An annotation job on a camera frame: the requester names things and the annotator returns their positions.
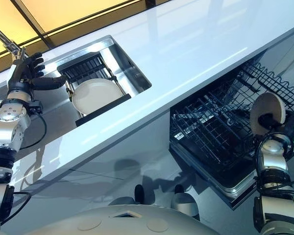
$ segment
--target floor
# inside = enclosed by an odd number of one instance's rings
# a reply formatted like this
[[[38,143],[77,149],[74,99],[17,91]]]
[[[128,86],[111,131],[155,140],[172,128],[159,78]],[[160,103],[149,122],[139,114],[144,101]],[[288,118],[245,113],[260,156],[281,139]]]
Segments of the floor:
[[[289,167],[294,180],[294,158]],[[106,206],[115,198],[133,196],[136,184],[143,184],[147,203],[166,207],[170,206],[175,185],[182,184],[196,199],[203,224],[221,235],[258,234],[252,216],[256,192],[232,211],[191,168],[167,150],[139,158],[99,156],[70,170],[62,180],[34,195],[2,230],[21,235],[78,212]]]

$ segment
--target dishwasher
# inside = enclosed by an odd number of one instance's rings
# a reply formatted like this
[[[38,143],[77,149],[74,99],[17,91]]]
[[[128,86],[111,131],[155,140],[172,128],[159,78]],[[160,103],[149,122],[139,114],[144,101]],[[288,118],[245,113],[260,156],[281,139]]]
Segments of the dishwasher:
[[[171,107],[170,151],[204,178],[231,208],[256,190],[249,111],[264,93],[287,109],[294,87],[251,59]]]

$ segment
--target sink basin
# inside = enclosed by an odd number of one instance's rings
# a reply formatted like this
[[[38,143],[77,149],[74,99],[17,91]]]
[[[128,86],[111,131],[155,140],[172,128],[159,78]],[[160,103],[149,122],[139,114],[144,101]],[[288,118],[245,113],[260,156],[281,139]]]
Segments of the sink basin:
[[[83,62],[84,58],[89,58],[93,55],[102,57],[107,67],[111,70],[113,75],[116,76],[125,94],[129,94],[131,98],[151,87],[151,83],[111,36],[105,36],[44,62],[46,66],[44,77],[58,77],[63,72],[63,68],[76,65],[77,61],[79,63]],[[87,74],[84,76],[84,79],[91,79],[91,76],[94,76],[94,74]],[[6,91],[7,87],[0,88],[0,99],[6,97]],[[20,150],[16,156],[17,160],[37,149],[44,148],[47,143],[75,129],[75,121],[81,118],[80,113],[76,111],[72,102],[70,102],[65,86],[53,91],[35,91],[34,96],[35,99],[43,103],[43,117],[48,127],[47,134],[37,145]],[[43,124],[39,118],[33,116],[32,124],[25,131],[22,146],[34,143],[42,136],[43,132]]]

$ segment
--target dish rack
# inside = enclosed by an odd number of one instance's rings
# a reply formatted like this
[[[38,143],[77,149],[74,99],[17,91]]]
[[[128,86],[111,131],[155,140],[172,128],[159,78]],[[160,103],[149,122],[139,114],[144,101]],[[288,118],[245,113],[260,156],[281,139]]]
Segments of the dish rack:
[[[78,57],[63,65],[60,65],[57,69],[62,75],[65,75],[67,77],[65,86],[70,101],[72,101],[72,95],[78,85],[87,80],[95,78],[104,78],[113,81],[119,87],[120,91],[123,94],[123,97],[120,98],[122,102],[130,98],[130,95],[126,94],[126,92],[119,84],[117,77],[112,73],[111,69],[105,63],[100,52],[91,52],[85,54],[84,56]],[[80,113],[79,111],[77,112],[80,118],[85,117],[84,114]]]
[[[241,159],[252,162],[249,111],[260,94],[275,93],[288,109],[294,106],[294,87],[260,63],[248,61],[220,83],[173,107],[170,127],[171,141],[187,141],[201,163],[216,172],[233,169]]]

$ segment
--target white countertop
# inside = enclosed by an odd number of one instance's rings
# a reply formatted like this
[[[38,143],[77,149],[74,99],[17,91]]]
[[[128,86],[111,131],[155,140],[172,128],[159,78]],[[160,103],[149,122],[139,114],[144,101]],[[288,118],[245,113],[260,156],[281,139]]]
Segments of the white countertop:
[[[35,167],[37,152],[15,162],[11,184],[59,176],[293,32],[294,0],[172,0],[44,53],[110,34],[152,87],[46,145]]]

